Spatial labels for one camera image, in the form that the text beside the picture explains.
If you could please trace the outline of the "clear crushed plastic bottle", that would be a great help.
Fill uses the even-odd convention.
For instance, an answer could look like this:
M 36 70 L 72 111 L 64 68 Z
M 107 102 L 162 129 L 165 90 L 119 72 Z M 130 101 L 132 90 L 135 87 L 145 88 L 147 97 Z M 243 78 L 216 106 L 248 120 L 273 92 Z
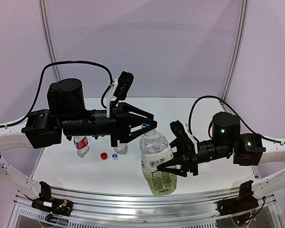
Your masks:
M 114 151 L 117 154 L 125 155 L 128 151 L 128 145 L 125 143 L 119 143 L 117 147 L 114 147 Z

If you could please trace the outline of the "white label bottle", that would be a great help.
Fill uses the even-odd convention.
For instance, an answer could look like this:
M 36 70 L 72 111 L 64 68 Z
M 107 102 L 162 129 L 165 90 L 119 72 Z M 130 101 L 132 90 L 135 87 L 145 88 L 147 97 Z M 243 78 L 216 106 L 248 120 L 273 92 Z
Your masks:
M 173 152 L 166 137 L 155 129 L 140 137 L 141 167 L 144 178 L 154 196 L 173 193 L 177 188 L 177 176 L 158 171 L 157 167 L 173 159 Z

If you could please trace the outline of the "white blue bottle cap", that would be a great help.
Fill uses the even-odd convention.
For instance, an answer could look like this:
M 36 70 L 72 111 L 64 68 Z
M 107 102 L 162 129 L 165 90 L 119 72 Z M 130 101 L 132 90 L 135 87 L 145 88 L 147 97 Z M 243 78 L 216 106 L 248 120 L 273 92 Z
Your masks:
M 119 159 L 118 154 L 117 154 L 117 153 L 112 154 L 112 159 L 113 159 L 114 161 L 118 160 L 118 159 Z

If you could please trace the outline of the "red bottle cap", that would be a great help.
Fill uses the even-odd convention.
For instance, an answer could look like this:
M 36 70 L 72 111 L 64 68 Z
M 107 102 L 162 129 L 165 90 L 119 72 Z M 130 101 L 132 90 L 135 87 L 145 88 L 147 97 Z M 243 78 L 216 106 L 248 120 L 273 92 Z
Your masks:
M 100 154 L 100 157 L 102 160 L 106 160 L 108 158 L 108 155 L 107 155 L 107 153 L 103 152 Z

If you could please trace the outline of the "red label plastic bottle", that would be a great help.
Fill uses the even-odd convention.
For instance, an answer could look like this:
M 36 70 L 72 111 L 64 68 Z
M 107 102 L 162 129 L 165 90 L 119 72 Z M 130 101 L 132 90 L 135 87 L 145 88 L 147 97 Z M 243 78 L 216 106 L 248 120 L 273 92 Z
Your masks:
M 90 150 L 87 136 L 74 136 L 73 142 L 77 151 L 77 155 L 80 158 L 84 158 Z

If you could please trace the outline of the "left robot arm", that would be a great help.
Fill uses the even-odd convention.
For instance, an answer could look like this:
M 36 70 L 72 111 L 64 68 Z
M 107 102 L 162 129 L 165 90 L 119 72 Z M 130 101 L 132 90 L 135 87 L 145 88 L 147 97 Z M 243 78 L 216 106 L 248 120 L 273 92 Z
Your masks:
M 30 113 L 23 120 L 6 123 L 0 127 L 0 180 L 16 187 L 31 200 L 52 201 L 51 187 L 36 181 L 12 167 L 1 151 L 16 148 L 45 148 L 60 144 L 62 136 L 110 136 L 112 147 L 129 143 L 157 127 L 151 113 L 125 102 L 132 84 L 130 79 L 118 78 L 109 86 L 106 108 L 87 110 L 83 86 L 79 79 L 69 78 L 50 85 L 48 109 Z

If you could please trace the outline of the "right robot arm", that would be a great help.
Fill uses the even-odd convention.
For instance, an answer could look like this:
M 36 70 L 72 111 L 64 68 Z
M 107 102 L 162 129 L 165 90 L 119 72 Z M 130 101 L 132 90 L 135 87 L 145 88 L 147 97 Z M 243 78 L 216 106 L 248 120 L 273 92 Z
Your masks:
M 266 149 L 257 133 L 240 134 L 240 118 L 227 112 L 219 112 L 212 118 L 212 138 L 198 142 L 180 121 L 171 122 L 170 128 L 175 140 L 170 143 L 177 151 L 173 159 L 160 164 L 159 171 L 186 177 L 188 173 L 198 175 L 198 165 L 221 158 L 233 157 L 233 163 L 240 166 L 257 166 L 261 163 L 285 162 L 285 141 L 275 143 Z M 257 202 L 268 194 L 285 187 L 285 168 L 258 180 L 240 185 L 238 203 Z

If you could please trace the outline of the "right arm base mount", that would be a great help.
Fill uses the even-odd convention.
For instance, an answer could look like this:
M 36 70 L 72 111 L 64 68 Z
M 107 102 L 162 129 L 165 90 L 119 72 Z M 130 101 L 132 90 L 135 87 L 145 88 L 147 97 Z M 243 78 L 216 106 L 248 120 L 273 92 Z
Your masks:
M 237 197 L 230 199 L 221 199 L 217 202 L 217 209 L 220 216 L 236 214 L 243 211 L 256 209 L 259 206 L 260 196 L 257 196 L 257 191 L 263 190 L 267 181 L 246 181 L 239 186 Z

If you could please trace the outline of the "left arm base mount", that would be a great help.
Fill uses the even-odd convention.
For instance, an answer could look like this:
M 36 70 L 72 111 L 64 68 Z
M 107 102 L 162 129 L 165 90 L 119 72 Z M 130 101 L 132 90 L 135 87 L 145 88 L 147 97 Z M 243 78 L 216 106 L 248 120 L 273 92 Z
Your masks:
M 45 221 L 51 223 L 57 223 L 59 216 L 70 217 L 74 202 L 52 197 L 51 187 L 43 181 L 40 182 L 40 187 L 38 198 L 32 200 L 32 208 L 48 212 Z

